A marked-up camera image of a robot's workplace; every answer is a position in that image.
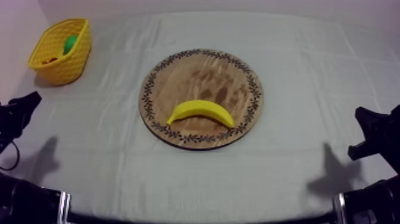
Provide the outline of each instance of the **yellow basket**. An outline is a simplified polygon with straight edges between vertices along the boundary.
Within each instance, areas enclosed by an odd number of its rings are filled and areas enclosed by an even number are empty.
[[[68,54],[63,55],[64,44],[70,36],[78,36]],[[28,65],[38,75],[54,85],[65,85],[82,74],[91,47],[89,20],[72,18],[47,29],[29,58]]]

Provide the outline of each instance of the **wood grain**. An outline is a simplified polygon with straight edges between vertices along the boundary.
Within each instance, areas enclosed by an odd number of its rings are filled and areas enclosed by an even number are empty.
[[[206,99],[223,106],[235,121],[228,129],[206,117],[166,122],[175,106]],[[139,111],[157,137],[177,147],[208,150],[244,136],[263,107],[263,87],[249,66],[233,55],[210,49],[193,49],[158,63],[143,81]]]

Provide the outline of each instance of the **white tablecloth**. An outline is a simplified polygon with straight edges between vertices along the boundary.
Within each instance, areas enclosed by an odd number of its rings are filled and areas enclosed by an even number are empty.
[[[91,21],[82,77],[57,88],[28,71],[16,97],[43,101],[16,140],[12,175],[72,193],[73,211],[130,220],[277,220],[331,209],[333,195],[395,173],[375,155],[351,162],[363,140],[354,110],[400,104],[400,39],[327,21],[253,13],[177,13]],[[157,62],[192,48],[231,53],[264,88],[242,139],[190,152],[157,139],[138,112]],[[1,164],[12,164],[7,149]]]

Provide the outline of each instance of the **banana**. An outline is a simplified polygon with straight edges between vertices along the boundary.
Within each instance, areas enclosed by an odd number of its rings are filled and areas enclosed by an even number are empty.
[[[227,127],[234,127],[235,123],[222,106],[207,100],[196,99],[183,102],[175,107],[167,125],[171,125],[175,120],[185,119],[190,116],[202,115],[215,119]]]

